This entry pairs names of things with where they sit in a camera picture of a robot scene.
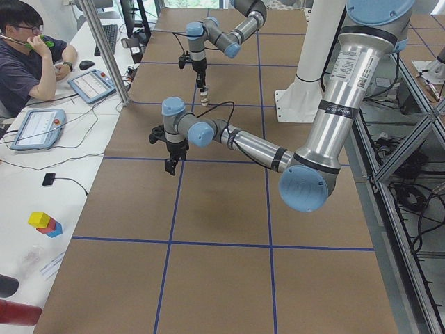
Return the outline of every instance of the keyboard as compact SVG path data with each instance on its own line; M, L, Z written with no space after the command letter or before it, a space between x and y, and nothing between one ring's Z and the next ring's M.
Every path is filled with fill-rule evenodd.
M118 32L119 32L118 25L117 24L105 24L105 25L102 25L102 28L104 29L106 39L108 40L108 43L111 47L111 51L114 54L114 51L116 50L116 42L118 39ZM97 45L96 45L96 49L95 49L95 56L100 56L100 50Z

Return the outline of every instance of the black hair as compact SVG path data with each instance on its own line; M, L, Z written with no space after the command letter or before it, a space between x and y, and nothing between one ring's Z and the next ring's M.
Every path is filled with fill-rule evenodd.
M20 0L0 0L0 30L5 33L7 24L19 26L22 22L29 26L40 26L43 19L27 3Z

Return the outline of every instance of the tablet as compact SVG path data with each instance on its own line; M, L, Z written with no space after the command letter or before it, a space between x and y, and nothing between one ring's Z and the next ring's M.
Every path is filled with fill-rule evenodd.
M99 70L91 70L82 75L68 80L72 89L92 104L115 91L114 83L105 73Z
M13 150L50 148L59 139L65 124L62 109L30 110L11 145Z

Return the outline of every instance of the stacked cubes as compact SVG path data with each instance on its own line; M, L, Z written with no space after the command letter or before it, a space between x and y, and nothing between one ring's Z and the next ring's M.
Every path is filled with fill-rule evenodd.
M29 216L28 224L50 238L62 234L62 225L44 212L33 212Z

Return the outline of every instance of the white desk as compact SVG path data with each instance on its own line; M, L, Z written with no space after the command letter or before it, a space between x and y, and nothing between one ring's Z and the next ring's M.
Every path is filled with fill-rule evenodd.
M119 26L122 24L118 20L102 21L102 24L113 23ZM127 67L133 65L133 61L129 50L123 49L120 44L119 40L122 37L124 36L118 36L115 59L121 73L124 74ZM58 82L56 98L74 93L68 86L67 80L81 73L78 64L82 60L94 61L95 66L92 68L107 73L102 58L93 56L95 42L87 24L82 26L71 44L78 51L78 61L74 64L73 73ZM0 159L39 169L70 158L100 154L110 140L122 105L116 94L111 95L95 108L95 116L91 111L88 112L91 106L80 97L59 102L45 102L24 109L8 131L18 129L26 110L55 107L65 110L67 121L78 118L64 126L62 136L56 144L60 146L77 146L96 121L97 116L97 123L79 147L16 152L9 150L4 143L0 143ZM5 140L12 140L14 135L6 135ZM0 163L0 188L2 189L0 195L0 273L18 278L20 281L18 291L6 300L43 308L56 275L45 280L39 270L66 250L86 201L83 189L73 181L55 180L52 186L43 187L45 173L54 172L56 177L72 178L89 191L101 161L102 156L86 157L39 171ZM52 239L37 232L27 223L31 212L46 212L63 226L63 234ZM29 253L37 254L39 257L38 263L33 266L24 264L24 257ZM28 334L33 330L34 326L0 324L0 334Z

